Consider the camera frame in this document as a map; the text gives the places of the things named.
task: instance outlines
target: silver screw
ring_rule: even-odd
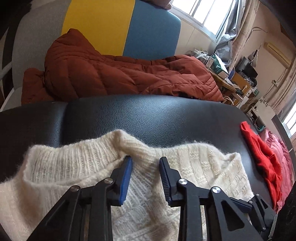
[[[104,183],[111,184],[111,183],[113,183],[113,179],[108,177],[104,180]]]
[[[77,186],[77,185],[70,187],[71,192],[77,192],[78,190],[79,190],[79,186]]]
[[[182,185],[186,185],[188,183],[188,181],[186,179],[181,178],[179,180],[179,183],[182,184]]]
[[[213,191],[214,193],[220,193],[220,192],[221,192],[221,189],[220,189],[219,187],[213,187],[213,188],[212,188],[212,191]]]

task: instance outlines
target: brown down jacket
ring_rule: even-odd
[[[25,71],[22,104],[111,94],[223,100],[209,71],[194,57],[178,55],[147,61],[101,55],[76,29],[54,41],[44,67],[44,72],[35,68]]]

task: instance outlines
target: wall-mounted air conditioner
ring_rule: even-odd
[[[280,51],[276,46],[271,43],[265,43],[264,48],[274,56],[285,68],[289,68],[291,65],[291,60],[289,60],[282,51]]]

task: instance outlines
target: window frame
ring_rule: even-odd
[[[230,5],[229,9],[228,9],[228,12],[225,16],[225,18],[223,19],[223,22],[217,32],[217,34],[213,34],[210,30],[208,30],[203,23],[200,23],[199,21],[197,21],[193,16],[197,10],[197,8],[199,7],[200,3],[202,0],[196,0],[196,2],[194,3],[192,9],[190,12],[192,12],[192,14],[188,14],[188,13],[185,13],[184,11],[182,11],[181,9],[175,7],[172,3],[173,3],[174,0],[171,0],[170,3],[172,5],[172,8],[170,10],[171,13],[175,14],[176,16],[178,16],[179,18],[181,18],[182,20],[184,20],[185,22],[189,23],[191,26],[193,26],[194,28],[196,29],[199,29],[201,30],[204,34],[206,34],[213,42],[215,43],[218,43],[222,34],[223,34],[223,29],[225,27],[225,24],[227,22],[227,18],[229,17],[230,15],[230,12],[231,12],[231,9],[232,9],[232,6],[233,6],[233,1],[232,0],[232,4]]]

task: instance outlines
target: window sill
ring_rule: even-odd
[[[190,24],[195,29],[200,30],[213,43],[217,43],[216,36],[211,31],[209,31],[206,27],[202,26],[198,21],[196,21],[195,19],[189,17],[187,14],[185,14],[180,9],[178,9],[178,8],[176,8],[174,6],[169,11],[171,13],[173,13],[174,15],[176,15],[177,17],[179,17],[181,20],[183,20],[183,21],[187,22],[188,24]]]

